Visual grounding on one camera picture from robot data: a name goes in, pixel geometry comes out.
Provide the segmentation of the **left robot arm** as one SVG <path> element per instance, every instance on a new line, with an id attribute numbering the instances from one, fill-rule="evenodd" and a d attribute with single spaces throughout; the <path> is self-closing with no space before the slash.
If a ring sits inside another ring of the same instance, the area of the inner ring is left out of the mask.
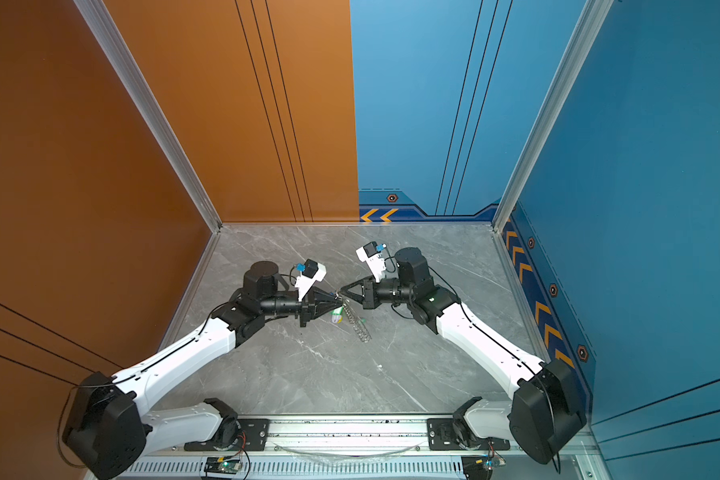
<path id="1" fill-rule="evenodd" d="M 258 261 L 230 299 L 199 327 L 112 376 L 95 372 L 71 393 L 60 437 L 98 479 L 113 479 L 142 455 L 194 443 L 211 450 L 244 447 L 238 413 L 218 398 L 172 410 L 155 405 L 209 362 L 251 339 L 268 322 L 293 317 L 301 325 L 339 308 L 341 298 L 318 287 L 326 267 L 307 259 L 294 282 L 271 261 Z"/>

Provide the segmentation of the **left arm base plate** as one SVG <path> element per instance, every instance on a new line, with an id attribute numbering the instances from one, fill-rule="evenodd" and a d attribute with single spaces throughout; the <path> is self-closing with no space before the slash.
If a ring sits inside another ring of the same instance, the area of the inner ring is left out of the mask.
<path id="1" fill-rule="evenodd" d="M 270 420 L 266 418 L 225 419 L 216 433 L 206 441 L 184 444 L 190 452 L 261 452 L 265 450 Z"/>

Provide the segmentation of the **grey metal key holder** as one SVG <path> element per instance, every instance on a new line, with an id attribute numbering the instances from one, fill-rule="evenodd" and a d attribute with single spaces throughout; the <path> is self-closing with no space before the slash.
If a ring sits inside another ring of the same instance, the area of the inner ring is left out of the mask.
<path id="1" fill-rule="evenodd" d="M 342 300 L 342 319 L 352 327 L 361 342 L 368 343 L 371 340 L 365 321 L 355 312 L 348 299 Z"/>

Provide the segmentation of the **green key tag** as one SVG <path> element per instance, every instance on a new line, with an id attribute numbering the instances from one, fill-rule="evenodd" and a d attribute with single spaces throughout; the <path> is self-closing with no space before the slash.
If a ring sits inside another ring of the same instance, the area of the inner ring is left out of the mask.
<path id="1" fill-rule="evenodd" d="M 339 308 L 336 308 L 335 310 L 333 310 L 332 314 L 331 314 L 331 321 L 334 324 L 339 324 L 342 322 L 342 320 L 343 320 L 343 308 L 339 307 Z"/>

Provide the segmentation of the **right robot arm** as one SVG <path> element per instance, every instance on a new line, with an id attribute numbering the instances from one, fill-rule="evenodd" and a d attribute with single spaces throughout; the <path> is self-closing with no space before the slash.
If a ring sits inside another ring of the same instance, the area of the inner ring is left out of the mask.
<path id="1" fill-rule="evenodd" d="M 370 273 L 343 286 L 341 294 L 366 310 L 405 306 L 417 323 L 468 354 L 508 397 L 474 397 L 462 404 L 452 415 L 456 443 L 477 450 L 492 440 L 514 441 L 534 461 L 557 464 L 560 451 L 587 423 L 572 367 L 561 359 L 545 362 L 489 327 L 419 248 L 393 256 L 386 251 L 375 241 L 357 248 Z"/>

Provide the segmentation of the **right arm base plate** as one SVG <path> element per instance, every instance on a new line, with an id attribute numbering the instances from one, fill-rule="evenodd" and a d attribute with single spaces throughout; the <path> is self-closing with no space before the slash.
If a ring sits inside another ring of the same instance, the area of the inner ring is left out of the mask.
<path id="1" fill-rule="evenodd" d="M 506 439 L 479 438 L 462 420 L 429 418 L 426 420 L 429 448 L 432 451 L 508 451 L 511 447 Z"/>

